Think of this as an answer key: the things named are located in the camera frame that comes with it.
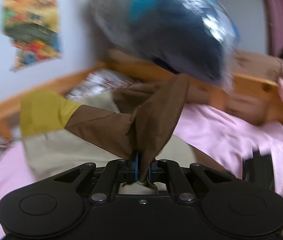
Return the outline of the beige olive brown hooded jacket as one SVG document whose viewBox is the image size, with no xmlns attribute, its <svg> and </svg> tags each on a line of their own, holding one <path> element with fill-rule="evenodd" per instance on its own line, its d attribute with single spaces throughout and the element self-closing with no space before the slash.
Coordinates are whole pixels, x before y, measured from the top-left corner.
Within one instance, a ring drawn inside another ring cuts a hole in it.
<svg viewBox="0 0 283 240">
<path fill-rule="evenodd" d="M 28 165 L 37 180 L 84 163 L 106 166 L 115 159 L 138 162 L 138 176 L 123 193 L 155 193 L 147 169 L 156 159 L 187 167 L 196 156 L 173 135 L 185 105 L 189 80 L 177 75 L 164 83 L 69 100 L 38 90 L 21 102 L 20 129 Z"/>
</svg>

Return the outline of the wooden bed frame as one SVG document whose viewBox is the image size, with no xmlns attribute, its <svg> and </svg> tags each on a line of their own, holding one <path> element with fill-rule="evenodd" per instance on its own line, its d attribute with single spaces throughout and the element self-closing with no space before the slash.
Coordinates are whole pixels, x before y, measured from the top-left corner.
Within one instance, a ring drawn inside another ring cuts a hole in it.
<svg viewBox="0 0 283 240">
<path fill-rule="evenodd" d="M 97 61 L 93 69 L 103 68 L 120 72 L 144 82 L 165 81 L 173 76 L 172 73 L 161 69 L 159 66 L 146 62 Z M 90 70 L 84 70 L 59 77 L 0 102 L 0 137 L 4 139 L 12 137 L 8 118 L 20 111 L 21 100 L 26 95 L 38 89 L 50 89 L 59 94 L 66 94 L 81 83 L 89 73 Z M 228 112 L 256 125 L 269 121 L 279 121 L 283 125 L 283 102 L 278 95 L 278 87 L 275 82 L 237 73 L 233 75 L 233 78 L 233 92 L 226 93 L 220 88 L 191 77 L 189 79 L 190 87 L 187 101 L 191 103 L 205 102 L 211 107 Z M 230 98 L 233 95 L 249 96 L 265 103 L 265 106 L 259 111 L 256 120 L 253 119 L 252 115 L 244 116 L 242 111 L 229 106 Z"/>
</svg>

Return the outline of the pink bed sheet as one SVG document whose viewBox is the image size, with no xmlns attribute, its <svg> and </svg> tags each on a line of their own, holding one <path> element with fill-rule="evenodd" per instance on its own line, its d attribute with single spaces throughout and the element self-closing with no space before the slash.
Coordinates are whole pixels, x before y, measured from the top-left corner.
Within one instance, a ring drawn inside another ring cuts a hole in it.
<svg viewBox="0 0 283 240">
<path fill-rule="evenodd" d="M 242 162 L 252 148 L 272 155 L 276 189 L 283 196 L 283 126 L 269 122 L 260 127 L 206 105 L 188 104 L 174 130 L 174 137 L 204 152 L 217 163 L 239 175 Z M 26 167 L 21 142 L 0 140 L 0 199 L 11 190 L 33 181 Z M 4 231 L 0 226 L 0 239 Z"/>
</svg>

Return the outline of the pink curtain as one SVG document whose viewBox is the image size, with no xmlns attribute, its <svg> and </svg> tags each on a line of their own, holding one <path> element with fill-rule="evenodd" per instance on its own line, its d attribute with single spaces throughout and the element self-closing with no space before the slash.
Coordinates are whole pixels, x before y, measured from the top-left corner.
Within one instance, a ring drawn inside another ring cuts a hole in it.
<svg viewBox="0 0 283 240">
<path fill-rule="evenodd" d="M 263 0 L 268 33 L 268 52 L 279 56 L 283 50 L 283 0 Z"/>
</svg>

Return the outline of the plastic bag of clothes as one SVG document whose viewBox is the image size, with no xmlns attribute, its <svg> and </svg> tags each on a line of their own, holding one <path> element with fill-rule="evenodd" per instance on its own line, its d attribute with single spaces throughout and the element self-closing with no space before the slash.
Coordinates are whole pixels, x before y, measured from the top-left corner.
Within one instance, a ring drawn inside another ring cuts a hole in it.
<svg viewBox="0 0 283 240">
<path fill-rule="evenodd" d="M 232 89 L 238 31 L 218 0 L 92 0 L 91 8 L 123 53 Z"/>
</svg>

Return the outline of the floral satin pillow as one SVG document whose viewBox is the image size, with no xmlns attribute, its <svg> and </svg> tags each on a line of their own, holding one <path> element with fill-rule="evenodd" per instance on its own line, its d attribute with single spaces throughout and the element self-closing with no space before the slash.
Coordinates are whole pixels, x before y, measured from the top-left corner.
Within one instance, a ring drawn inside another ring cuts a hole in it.
<svg viewBox="0 0 283 240">
<path fill-rule="evenodd" d="M 103 94 L 114 89 L 126 88 L 135 83 L 137 81 L 124 74 L 109 69 L 98 69 L 89 73 L 81 83 L 66 95 L 66 98 L 70 100 L 80 99 L 85 96 Z"/>
</svg>

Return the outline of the landscape painting poster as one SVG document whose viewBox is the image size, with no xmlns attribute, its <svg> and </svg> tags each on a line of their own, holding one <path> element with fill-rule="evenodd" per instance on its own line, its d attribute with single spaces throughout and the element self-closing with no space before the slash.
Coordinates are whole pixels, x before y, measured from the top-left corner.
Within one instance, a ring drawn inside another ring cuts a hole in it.
<svg viewBox="0 0 283 240">
<path fill-rule="evenodd" d="M 12 71 L 61 56 L 57 0 L 3 0 L 2 16 L 16 48 Z"/>
</svg>

